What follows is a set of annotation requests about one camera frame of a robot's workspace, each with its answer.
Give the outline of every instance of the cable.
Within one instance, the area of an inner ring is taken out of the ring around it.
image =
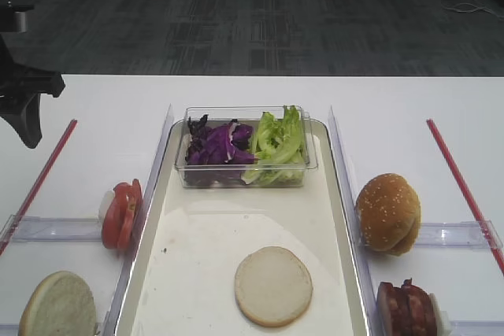
[[[499,21],[504,21],[504,15],[499,15],[493,9],[486,7],[477,0],[441,0],[441,6],[447,11],[457,13],[475,13],[483,11],[494,15]]]

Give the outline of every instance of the white tray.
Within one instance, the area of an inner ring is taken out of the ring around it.
[[[255,335],[235,303],[240,261],[284,246],[313,279],[309,310],[285,335],[367,334],[326,127],[312,121],[319,168],[302,188],[188,190],[173,169],[175,124],[117,324],[117,335]]]

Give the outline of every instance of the plastic container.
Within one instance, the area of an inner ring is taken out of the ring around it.
[[[186,162],[187,148],[191,143],[188,121],[200,120],[207,115],[207,126],[218,127],[228,124],[231,120],[238,120],[257,130],[259,120],[264,112],[270,112],[276,120],[284,116],[283,106],[273,107],[231,107],[231,108],[188,108],[183,119],[183,130],[175,158],[175,169],[180,174],[182,184],[186,188],[209,187],[296,187],[302,186],[307,169],[317,167],[317,157],[314,153],[313,135],[309,115],[302,108],[298,110],[304,139],[301,144],[302,162],[287,164],[213,164],[189,165]],[[243,178],[255,177],[248,183]]]

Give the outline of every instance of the gray carpet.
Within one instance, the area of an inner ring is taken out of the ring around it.
[[[12,1],[15,59],[66,73],[504,76],[504,22],[439,0]]]

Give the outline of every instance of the red straw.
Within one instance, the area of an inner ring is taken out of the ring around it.
[[[483,217],[483,213],[481,212],[480,208],[478,207],[478,204],[476,203],[476,200],[471,194],[471,191],[469,190],[469,187],[467,186],[464,177],[462,177],[462,174],[458,170],[454,158],[451,156],[446,143],[443,141],[441,133],[439,133],[438,128],[434,124],[434,120],[427,120],[427,125],[428,128],[431,129],[431,133],[434,136],[434,139],[437,142],[439,149],[443,153],[443,156],[447,161],[448,166],[450,167],[451,173],[453,174],[455,180],[457,181],[458,187],[460,188],[462,194],[464,195],[465,200],[467,201],[467,205],[469,205],[469,207],[471,208],[474,219],[478,221],[481,225],[481,230],[485,238],[488,240],[488,244],[491,247],[491,252],[493,253],[495,260],[497,261],[498,267],[504,274],[504,256],[502,255],[501,249],[496,247],[497,242],[494,239],[494,235],[490,232],[490,230],[487,227],[487,224]]]
[[[39,174],[39,177],[31,187],[30,191],[28,192],[28,196],[23,201],[23,204],[17,211],[17,214],[14,216],[14,220],[10,225],[9,230],[6,232],[6,236],[3,238],[3,240],[0,242],[0,256],[2,255],[3,251],[5,251],[7,245],[10,242],[10,239],[12,238],[14,231],[17,229],[19,226],[20,221],[23,219],[24,214],[26,214],[28,208],[32,204],[33,200],[35,199],[35,196],[39,192],[40,187],[42,186],[44,180],[46,179],[47,175],[49,174],[50,169],[53,167],[54,162],[56,161],[57,157],[59,156],[60,152],[63,150],[63,147],[65,147],[66,142],[69,140],[70,135],[73,132],[73,129],[76,128],[77,125],[77,120],[71,120],[69,125],[67,126],[65,132],[61,136],[59,142],[57,143],[56,147],[54,147],[54,150],[52,154],[50,155],[49,159],[46,162],[46,165],[44,165],[44,168],[42,168],[42,171]]]

